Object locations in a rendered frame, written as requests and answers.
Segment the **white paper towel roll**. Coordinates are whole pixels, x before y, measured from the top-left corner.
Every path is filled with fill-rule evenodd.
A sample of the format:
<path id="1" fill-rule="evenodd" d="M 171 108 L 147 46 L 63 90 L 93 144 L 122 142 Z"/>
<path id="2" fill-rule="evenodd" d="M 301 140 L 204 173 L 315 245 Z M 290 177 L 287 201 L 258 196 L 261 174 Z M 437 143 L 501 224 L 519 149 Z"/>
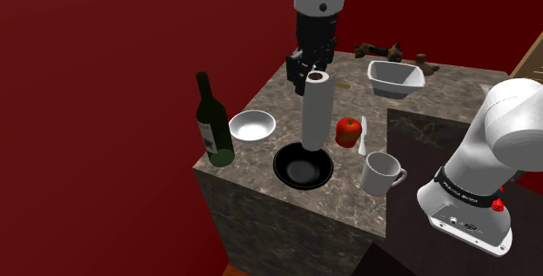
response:
<path id="1" fill-rule="evenodd" d="M 301 142 L 307 151 L 318 151 L 327 141 L 332 124 L 335 77 L 311 71 L 302 97 Z"/>

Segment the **brown knobbed figure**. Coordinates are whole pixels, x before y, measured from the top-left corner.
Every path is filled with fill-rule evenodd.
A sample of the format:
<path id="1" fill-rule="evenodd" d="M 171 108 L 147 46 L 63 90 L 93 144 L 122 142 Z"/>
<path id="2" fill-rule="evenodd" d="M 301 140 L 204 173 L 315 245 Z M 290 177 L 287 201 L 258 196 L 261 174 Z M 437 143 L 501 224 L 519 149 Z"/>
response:
<path id="1" fill-rule="evenodd" d="M 430 65 L 426 63 L 426 54 L 418 54 L 415 57 L 414 64 L 423 71 L 425 76 L 431 76 L 434 72 L 440 69 L 438 65 Z"/>

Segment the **white mug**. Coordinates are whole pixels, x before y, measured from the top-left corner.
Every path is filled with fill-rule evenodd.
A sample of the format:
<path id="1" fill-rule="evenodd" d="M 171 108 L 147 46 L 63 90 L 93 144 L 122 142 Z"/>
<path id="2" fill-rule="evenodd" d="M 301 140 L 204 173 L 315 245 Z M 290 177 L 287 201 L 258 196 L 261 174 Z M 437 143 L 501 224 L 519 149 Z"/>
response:
<path id="1" fill-rule="evenodd" d="M 375 151 L 367 155 L 362 171 L 360 185 L 372 196 L 384 196 L 393 186 L 407 178 L 407 171 L 392 155 Z"/>

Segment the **white knife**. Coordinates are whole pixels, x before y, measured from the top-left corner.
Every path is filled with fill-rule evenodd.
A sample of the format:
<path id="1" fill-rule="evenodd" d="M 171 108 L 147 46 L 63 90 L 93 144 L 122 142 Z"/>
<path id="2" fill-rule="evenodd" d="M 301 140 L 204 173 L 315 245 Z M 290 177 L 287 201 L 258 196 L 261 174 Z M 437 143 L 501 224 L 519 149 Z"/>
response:
<path id="1" fill-rule="evenodd" d="M 365 136 L 367 134 L 367 122 L 366 122 L 365 116 L 361 117 L 360 123 L 361 123 L 362 131 L 361 131 L 361 135 L 360 135 L 358 153 L 361 156 L 365 156 L 366 155 Z"/>

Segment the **white round bowl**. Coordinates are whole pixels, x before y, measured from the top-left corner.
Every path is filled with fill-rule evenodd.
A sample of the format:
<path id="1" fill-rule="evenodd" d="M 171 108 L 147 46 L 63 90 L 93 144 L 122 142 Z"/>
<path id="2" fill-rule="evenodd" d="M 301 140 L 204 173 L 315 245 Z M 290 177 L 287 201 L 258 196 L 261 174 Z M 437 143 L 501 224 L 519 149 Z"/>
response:
<path id="1" fill-rule="evenodd" d="M 261 110 L 242 111 L 230 122 L 231 135 L 241 142 L 257 142 L 269 138 L 276 128 L 276 119 Z"/>

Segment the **black round bowl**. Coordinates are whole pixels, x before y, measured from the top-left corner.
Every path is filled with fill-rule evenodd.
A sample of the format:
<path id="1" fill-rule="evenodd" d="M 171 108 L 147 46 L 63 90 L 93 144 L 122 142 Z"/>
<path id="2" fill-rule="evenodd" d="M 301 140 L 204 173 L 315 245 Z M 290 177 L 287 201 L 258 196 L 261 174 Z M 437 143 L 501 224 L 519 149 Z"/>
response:
<path id="1" fill-rule="evenodd" d="M 279 149 L 272 165 L 280 181 L 303 191 L 325 185 L 334 170 L 332 158 L 324 149 L 307 151 L 299 142 Z"/>

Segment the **red apple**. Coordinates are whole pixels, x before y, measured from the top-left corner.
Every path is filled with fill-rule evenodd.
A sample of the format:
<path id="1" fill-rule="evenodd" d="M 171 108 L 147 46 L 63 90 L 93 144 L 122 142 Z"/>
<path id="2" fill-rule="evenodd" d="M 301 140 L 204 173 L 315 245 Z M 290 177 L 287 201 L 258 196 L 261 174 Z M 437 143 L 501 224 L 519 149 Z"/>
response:
<path id="1" fill-rule="evenodd" d="M 362 125 L 355 118 L 341 118 L 336 125 L 335 141 L 344 148 L 352 148 L 360 138 Z"/>

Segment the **white square bowl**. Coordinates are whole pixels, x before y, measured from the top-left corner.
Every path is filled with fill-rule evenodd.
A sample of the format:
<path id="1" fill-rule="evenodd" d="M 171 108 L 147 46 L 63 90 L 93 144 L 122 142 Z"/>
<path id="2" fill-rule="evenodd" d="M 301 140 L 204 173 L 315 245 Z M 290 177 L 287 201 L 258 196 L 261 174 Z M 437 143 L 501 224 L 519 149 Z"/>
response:
<path id="1" fill-rule="evenodd" d="M 425 87 L 423 71 L 415 65 L 388 61 L 371 61 L 367 76 L 376 96 L 403 99 Z"/>

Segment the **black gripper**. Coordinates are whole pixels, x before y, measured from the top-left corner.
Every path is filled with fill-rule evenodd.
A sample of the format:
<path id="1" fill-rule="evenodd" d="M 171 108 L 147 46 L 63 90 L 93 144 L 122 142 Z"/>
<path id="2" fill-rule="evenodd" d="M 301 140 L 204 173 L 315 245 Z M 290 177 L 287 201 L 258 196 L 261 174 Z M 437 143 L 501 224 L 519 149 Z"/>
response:
<path id="1" fill-rule="evenodd" d="M 296 38 L 299 50 L 287 56 L 285 64 L 287 80 L 294 84 L 299 96 L 305 94 L 305 81 L 312 66 L 315 71 L 326 71 L 333 60 L 338 15 L 310 17 L 297 13 Z"/>

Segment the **green wine bottle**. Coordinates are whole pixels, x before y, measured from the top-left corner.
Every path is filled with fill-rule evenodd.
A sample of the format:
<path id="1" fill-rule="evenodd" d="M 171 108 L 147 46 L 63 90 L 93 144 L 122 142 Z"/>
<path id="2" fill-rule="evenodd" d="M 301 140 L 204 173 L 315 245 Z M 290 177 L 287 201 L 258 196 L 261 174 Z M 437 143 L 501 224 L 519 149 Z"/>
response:
<path id="1" fill-rule="evenodd" d="M 214 98 L 207 73 L 198 72 L 196 79 L 201 97 L 196 119 L 204 140 L 204 147 L 212 165 L 216 167 L 227 166 L 234 160 L 235 152 L 226 110 Z"/>

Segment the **brown branch-shaped figure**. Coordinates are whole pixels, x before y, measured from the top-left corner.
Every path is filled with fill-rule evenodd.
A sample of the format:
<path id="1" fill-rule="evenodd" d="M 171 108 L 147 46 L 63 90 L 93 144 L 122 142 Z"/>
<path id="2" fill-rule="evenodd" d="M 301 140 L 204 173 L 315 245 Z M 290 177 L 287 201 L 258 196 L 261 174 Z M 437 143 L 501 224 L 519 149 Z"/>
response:
<path id="1" fill-rule="evenodd" d="M 376 55 L 386 57 L 389 62 L 400 63 L 403 58 L 403 51 L 400 49 L 401 42 L 396 42 L 391 48 L 379 48 L 371 44 L 362 43 L 360 45 L 354 45 L 353 50 L 355 51 L 356 58 L 362 58 L 365 55 Z"/>

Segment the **dark robot stand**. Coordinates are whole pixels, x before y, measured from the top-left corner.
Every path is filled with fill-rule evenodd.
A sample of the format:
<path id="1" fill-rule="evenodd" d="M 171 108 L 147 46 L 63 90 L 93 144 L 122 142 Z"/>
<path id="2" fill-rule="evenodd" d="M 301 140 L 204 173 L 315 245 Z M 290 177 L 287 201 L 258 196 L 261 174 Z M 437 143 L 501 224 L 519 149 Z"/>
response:
<path id="1" fill-rule="evenodd" d="M 417 201 L 418 189 L 452 156 L 468 130 L 464 122 L 390 109 L 387 152 L 407 170 L 386 194 L 386 232 L 379 247 L 397 269 L 372 254 L 353 276 L 543 276 L 543 196 L 514 182 L 503 201 L 512 219 L 511 250 L 501 258 L 432 227 Z"/>

